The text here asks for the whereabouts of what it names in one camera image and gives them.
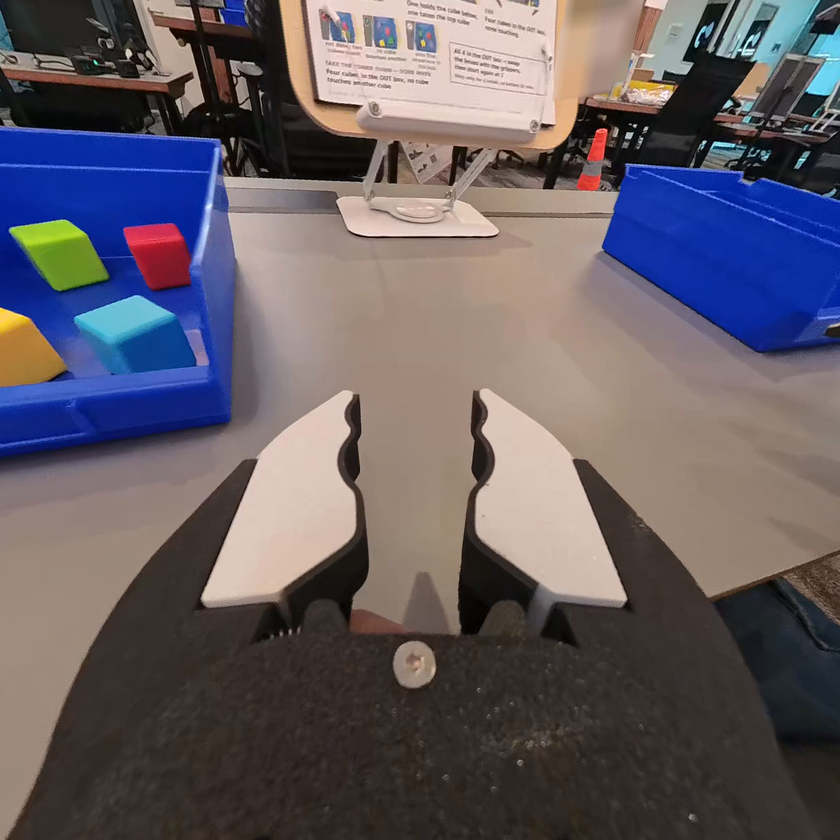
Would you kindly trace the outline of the green cube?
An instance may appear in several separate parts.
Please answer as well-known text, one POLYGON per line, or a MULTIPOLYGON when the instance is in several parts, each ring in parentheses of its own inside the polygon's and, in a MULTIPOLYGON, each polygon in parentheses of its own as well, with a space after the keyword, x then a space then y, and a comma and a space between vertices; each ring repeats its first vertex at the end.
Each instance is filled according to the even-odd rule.
POLYGON ((72 291, 110 279, 89 236, 66 219, 14 226, 8 233, 54 291, 72 291))

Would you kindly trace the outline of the yellow cube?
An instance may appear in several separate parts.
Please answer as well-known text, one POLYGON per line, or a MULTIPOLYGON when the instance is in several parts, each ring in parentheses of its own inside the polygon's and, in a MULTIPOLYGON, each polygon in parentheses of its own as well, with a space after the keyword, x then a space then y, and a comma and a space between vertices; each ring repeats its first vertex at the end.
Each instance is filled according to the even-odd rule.
POLYGON ((67 366, 32 319, 1 309, 1 386, 49 382, 67 366))

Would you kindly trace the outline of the printed instruction sheet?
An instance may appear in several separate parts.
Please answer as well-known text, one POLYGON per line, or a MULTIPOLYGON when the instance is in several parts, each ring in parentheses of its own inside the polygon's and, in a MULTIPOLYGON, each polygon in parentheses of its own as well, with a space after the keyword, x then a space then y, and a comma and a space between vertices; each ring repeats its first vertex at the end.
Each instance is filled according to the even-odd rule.
POLYGON ((316 100, 555 124, 556 2, 302 2, 316 100))

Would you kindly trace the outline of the wooden background table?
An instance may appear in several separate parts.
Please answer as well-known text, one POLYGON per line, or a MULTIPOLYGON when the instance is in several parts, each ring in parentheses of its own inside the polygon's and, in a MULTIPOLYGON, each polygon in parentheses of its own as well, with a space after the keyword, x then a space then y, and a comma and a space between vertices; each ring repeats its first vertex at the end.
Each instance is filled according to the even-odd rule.
POLYGON ((2 65, 2 110, 19 128, 141 133, 152 111, 167 135, 183 134, 177 102, 193 73, 83 76, 67 68, 2 65))

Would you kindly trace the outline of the printed paper sheet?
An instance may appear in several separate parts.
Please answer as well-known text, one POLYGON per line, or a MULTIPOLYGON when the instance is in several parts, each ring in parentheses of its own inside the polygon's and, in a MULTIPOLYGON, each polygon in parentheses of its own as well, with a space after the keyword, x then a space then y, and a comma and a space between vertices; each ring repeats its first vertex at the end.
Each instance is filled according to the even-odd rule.
POLYGON ((398 174, 402 182, 419 185, 446 184, 450 176, 454 147, 429 143, 400 143, 398 174))

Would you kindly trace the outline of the blue plastic bin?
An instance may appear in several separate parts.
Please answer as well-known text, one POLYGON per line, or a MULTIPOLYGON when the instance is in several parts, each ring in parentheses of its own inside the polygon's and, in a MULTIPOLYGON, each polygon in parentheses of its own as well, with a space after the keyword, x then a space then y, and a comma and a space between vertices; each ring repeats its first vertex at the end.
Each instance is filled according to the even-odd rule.
POLYGON ((232 412, 236 257, 219 142, 146 134, 2 129, 2 308, 25 315, 64 360, 52 381, 2 388, 2 457, 224 424, 232 412), (55 291, 8 230, 66 219, 91 239, 110 279, 55 291), (126 227, 172 223, 191 283, 155 293, 126 227), (115 375, 74 318, 142 295, 173 312, 190 368, 115 375))
POLYGON ((751 350, 838 345, 832 197, 736 171, 629 164, 602 247, 751 350))

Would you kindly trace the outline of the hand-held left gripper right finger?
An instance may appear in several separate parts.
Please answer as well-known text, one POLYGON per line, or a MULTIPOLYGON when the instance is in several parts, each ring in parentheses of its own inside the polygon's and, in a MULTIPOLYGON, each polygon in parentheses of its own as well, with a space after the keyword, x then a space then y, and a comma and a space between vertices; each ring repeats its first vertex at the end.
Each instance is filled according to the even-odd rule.
POLYGON ((628 596, 579 463, 488 388, 472 395, 471 472, 460 569, 462 634, 511 602, 527 634, 576 634, 574 618, 625 617, 628 596))

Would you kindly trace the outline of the black office chair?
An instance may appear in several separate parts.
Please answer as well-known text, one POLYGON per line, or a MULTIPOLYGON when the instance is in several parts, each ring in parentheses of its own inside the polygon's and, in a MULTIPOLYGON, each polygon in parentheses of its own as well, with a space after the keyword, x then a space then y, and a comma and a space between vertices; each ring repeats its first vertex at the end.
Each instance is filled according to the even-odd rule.
POLYGON ((629 151, 616 169, 620 187, 630 164, 687 167, 700 142, 713 127, 715 117, 744 82, 753 62, 703 52, 658 111, 644 141, 629 151))

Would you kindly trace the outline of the orange traffic cone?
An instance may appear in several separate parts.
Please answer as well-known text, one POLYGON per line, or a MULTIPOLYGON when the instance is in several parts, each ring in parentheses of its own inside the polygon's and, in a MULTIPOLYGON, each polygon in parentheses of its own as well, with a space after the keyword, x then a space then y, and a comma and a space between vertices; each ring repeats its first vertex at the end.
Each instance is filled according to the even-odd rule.
POLYGON ((602 168, 608 134, 609 132, 606 128, 600 128, 595 132, 590 150, 576 183, 576 189, 579 192, 598 192, 601 189, 602 168))

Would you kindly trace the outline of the wooden board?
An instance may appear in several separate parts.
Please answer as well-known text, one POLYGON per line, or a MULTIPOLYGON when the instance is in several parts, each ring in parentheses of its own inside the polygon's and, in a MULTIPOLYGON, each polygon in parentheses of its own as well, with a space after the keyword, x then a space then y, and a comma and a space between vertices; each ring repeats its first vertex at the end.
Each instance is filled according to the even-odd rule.
POLYGON ((386 103, 385 115, 370 114, 368 106, 334 104, 316 100, 305 4, 300 1, 275 2, 283 29, 288 76, 295 96, 309 118, 329 133, 347 138, 384 141, 417 141, 431 144, 475 146, 491 149, 551 151, 566 140, 574 126, 578 98, 561 99, 555 93, 554 125, 544 125, 533 134, 515 134, 510 129, 481 128, 476 119, 453 111, 444 120, 425 112, 409 113, 404 101, 386 103))

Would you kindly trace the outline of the red cube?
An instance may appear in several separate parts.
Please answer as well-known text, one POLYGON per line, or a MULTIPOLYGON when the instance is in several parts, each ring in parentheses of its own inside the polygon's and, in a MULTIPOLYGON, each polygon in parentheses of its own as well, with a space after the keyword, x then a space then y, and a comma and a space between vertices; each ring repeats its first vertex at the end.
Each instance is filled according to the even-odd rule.
POLYGON ((191 253, 175 224, 128 226, 122 232, 146 286, 152 291, 192 284, 191 253))

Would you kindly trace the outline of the person's leg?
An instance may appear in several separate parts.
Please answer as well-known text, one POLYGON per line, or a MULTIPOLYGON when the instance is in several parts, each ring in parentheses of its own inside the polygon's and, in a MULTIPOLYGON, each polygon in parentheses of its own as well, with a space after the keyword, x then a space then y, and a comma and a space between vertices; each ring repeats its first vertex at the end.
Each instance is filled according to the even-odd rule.
POLYGON ((839 626, 776 578, 714 601, 779 740, 839 743, 839 626))

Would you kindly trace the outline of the light blue cube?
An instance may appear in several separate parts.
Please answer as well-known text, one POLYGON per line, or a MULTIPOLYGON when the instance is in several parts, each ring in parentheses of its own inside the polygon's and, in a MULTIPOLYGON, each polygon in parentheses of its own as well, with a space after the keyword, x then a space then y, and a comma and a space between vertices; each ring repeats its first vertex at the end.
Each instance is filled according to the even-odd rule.
POLYGON ((176 315, 146 297, 132 296, 73 318, 81 336, 112 375, 196 366, 176 315))

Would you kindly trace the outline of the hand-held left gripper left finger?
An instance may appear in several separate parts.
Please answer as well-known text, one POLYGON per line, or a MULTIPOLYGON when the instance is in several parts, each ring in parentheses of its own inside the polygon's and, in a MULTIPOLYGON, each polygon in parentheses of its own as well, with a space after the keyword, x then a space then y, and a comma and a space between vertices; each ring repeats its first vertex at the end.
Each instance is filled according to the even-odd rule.
POLYGON ((202 607, 269 604, 287 628, 318 600, 349 614, 369 570, 360 437, 361 399, 341 391, 262 449, 202 607))

